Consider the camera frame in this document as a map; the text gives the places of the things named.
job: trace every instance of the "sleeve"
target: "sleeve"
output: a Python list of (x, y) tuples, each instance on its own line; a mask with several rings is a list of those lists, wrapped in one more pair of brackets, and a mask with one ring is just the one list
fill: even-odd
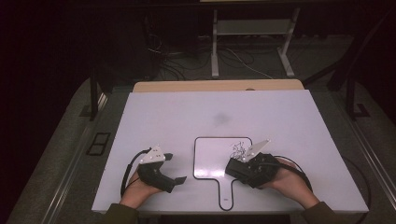
[(302, 216), (309, 224), (346, 224), (347, 222), (337, 216), (334, 211), (324, 202), (306, 209)]
[(113, 203), (99, 224), (135, 224), (138, 214), (131, 207)]

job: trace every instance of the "dark background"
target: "dark background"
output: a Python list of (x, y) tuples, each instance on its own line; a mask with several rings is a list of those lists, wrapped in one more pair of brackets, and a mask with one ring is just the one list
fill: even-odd
[[(303, 7), (296, 36), (355, 35), (370, 29), (389, 9), (388, 1), (354, 2)], [(271, 16), (279, 16), (283, 10), (271, 11)], [(141, 44), (149, 44), (142, 31), (192, 52), (196, 36), (211, 33), (210, 11), (152, 12), (150, 24), (142, 25), (147, 15), (75, 10), (64, 0), (1, 1), (0, 90), (6, 102), (0, 111), (0, 223), (6, 222), (71, 97), (93, 68), (104, 91), (111, 91), (114, 85), (155, 76), (157, 59)], [(225, 18), (253, 15), (262, 13), (221, 14)], [(396, 123), (395, 15), (389, 15), (353, 71)]]

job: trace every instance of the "white tabletop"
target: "white tabletop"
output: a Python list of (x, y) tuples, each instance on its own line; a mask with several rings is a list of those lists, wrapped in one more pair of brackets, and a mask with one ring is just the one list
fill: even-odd
[(335, 212), (368, 211), (309, 91), (131, 93), (92, 210), (105, 212), (120, 201), (127, 164), (137, 152), (156, 145), (174, 154), (162, 173), (186, 175), (187, 180), (172, 193), (150, 197), (139, 208), (143, 213), (279, 214), (303, 209), (274, 190), (234, 181), (233, 208), (221, 210), (218, 183), (193, 177), (194, 141), (203, 136), (248, 137), (253, 144), (271, 139), (265, 152), (302, 166), (315, 194)]

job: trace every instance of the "hand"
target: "hand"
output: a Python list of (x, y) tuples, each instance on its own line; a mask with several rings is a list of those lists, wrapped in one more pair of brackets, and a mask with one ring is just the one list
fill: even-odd
[[(278, 159), (288, 166), (295, 168), (294, 163)], [(317, 203), (319, 199), (312, 193), (305, 182), (294, 172), (280, 168), (275, 178), (262, 185), (262, 188), (276, 189), (285, 197), (293, 199), (304, 209), (308, 209)]]
[(161, 192), (161, 190), (145, 184), (143, 181), (140, 180), (139, 174), (137, 172), (134, 172), (132, 177), (129, 179), (128, 187), (122, 195), (120, 204), (136, 209), (149, 196), (158, 192)]

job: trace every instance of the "floor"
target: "floor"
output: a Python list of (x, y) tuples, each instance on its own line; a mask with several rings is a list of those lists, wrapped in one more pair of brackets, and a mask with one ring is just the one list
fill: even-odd
[[(163, 51), (167, 57), (154, 80), (211, 79), (210, 45), (204, 36), (201, 41), (196, 54), (177, 48)], [(305, 80), (336, 62), (351, 41), (352, 37), (344, 35), (292, 39), (288, 56), (295, 78)], [(281, 38), (273, 36), (221, 38), (219, 79), (288, 78), (276, 53), (281, 42)], [(370, 117), (352, 121), (344, 109), (345, 88), (328, 91), (330, 77), (331, 74), (305, 88), (311, 91), (334, 143), (370, 207), (366, 215), (344, 216), (351, 223), (394, 223), (396, 127), (359, 84), (356, 103), (363, 104)], [(89, 87), (87, 80), (75, 93), (9, 223), (94, 223), (101, 219), (102, 215), (92, 212), (91, 206), (131, 87), (116, 87), (104, 95), (94, 121), (83, 113), (90, 104)], [(87, 156), (85, 151), (96, 133), (110, 133), (105, 154)], [(290, 220), (292, 224), (305, 223), (298, 214), (291, 214)]]

